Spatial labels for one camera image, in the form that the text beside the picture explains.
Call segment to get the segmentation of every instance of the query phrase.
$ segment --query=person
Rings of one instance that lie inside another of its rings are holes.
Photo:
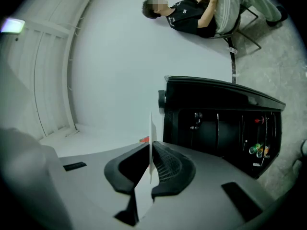
[[[264,15],[269,26],[287,19],[285,9],[275,7],[268,0],[183,0],[172,7],[166,0],[145,0],[142,13],[151,19],[165,16],[171,28],[206,38],[231,31],[241,4],[254,6]]]

